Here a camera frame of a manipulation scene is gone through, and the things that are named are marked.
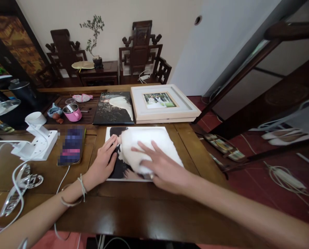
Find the bracelet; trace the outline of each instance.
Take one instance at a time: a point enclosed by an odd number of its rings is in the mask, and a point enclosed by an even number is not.
[[[81,183],[81,186],[82,186],[82,194],[83,194],[83,202],[85,202],[85,194],[87,194],[87,191],[84,187],[84,184],[83,184],[83,180],[82,180],[82,174],[80,175],[80,177],[77,178],[80,183]],[[61,197],[61,203],[64,204],[65,206],[71,208],[71,207],[74,207],[78,204],[80,204],[82,202],[82,199],[80,199],[79,201],[75,202],[75,203],[67,203],[65,202],[64,198]]]
[[[80,183],[81,183],[81,185],[82,185],[83,202],[85,202],[85,194],[87,194],[87,192],[86,192],[86,189],[85,189],[84,184],[83,184],[83,181],[82,181],[82,174],[81,174],[81,176],[78,177],[77,179],[80,181]]]

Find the white shoe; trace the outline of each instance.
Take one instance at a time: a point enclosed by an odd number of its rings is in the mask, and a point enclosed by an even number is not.
[[[290,145],[295,142],[300,142],[309,139],[309,133],[297,133],[289,136],[275,138],[269,141],[272,145]]]
[[[266,133],[262,136],[263,139],[274,139],[282,136],[289,136],[298,132],[301,132],[301,129],[298,128],[289,128],[284,130],[277,130],[273,132]]]

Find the wooden chair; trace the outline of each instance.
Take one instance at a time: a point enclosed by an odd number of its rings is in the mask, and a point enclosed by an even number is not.
[[[35,76],[44,88],[49,88],[62,79],[60,70],[55,64],[46,66],[43,70],[36,73]]]
[[[133,35],[122,39],[125,47],[119,48],[120,84],[140,84],[139,74],[150,64],[154,64],[153,71],[145,82],[167,83],[172,67],[160,57],[162,44],[157,43],[162,36],[151,35],[151,27],[152,20],[133,22]],[[129,66],[129,75],[124,75],[124,66]]]
[[[51,36],[53,43],[45,45],[50,50],[47,53],[48,58],[58,69],[65,69],[69,77],[72,77],[75,74],[72,64],[87,60],[85,50],[79,49],[80,43],[78,41],[74,44],[69,40],[68,29],[51,30]]]

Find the power adapter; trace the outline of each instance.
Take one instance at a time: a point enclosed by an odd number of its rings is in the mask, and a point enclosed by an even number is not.
[[[141,80],[147,80],[148,78],[150,78],[149,74],[146,74],[140,77]]]
[[[299,180],[297,180],[292,175],[288,174],[287,172],[283,171],[282,169],[274,169],[273,173],[279,177],[281,180],[283,180],[285,183],[288,183],[292,186],[294,186],[297,189],[307,189],[306,186],[303,185]]]

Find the bottle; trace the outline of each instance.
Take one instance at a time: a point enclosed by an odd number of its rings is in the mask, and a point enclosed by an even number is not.
[[[8,124],[2,122],[1,120],[0,120],[0,129],[7,132],[7,133],[11,133],[11,132],[15,131],[14,128],[10,127]]]

